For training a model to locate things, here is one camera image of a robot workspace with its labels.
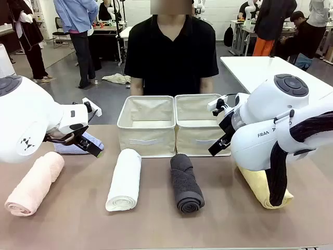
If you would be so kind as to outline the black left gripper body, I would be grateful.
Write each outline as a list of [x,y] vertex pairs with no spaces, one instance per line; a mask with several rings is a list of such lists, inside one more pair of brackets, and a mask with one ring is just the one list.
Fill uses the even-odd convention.
[[53,138],[49,134],[46,134],[44,136],[43,142],[52,142],[57,144],[63,144],[65,146],[90,146],[90,140],[84,137],[83,133],[84,131],[72,132],[60,139]]

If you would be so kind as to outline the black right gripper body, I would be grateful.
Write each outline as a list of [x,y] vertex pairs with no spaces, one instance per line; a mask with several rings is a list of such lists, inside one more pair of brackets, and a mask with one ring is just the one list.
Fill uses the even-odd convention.
[[222,121],[219,123],[220,128],[223,130],[224,135],[222,136],[222,139],[231,139],[232,136],[235,133],[235,129],[232,125],[232,116],[234,112],[230,111],[225,115],[225,117],[222,119]]

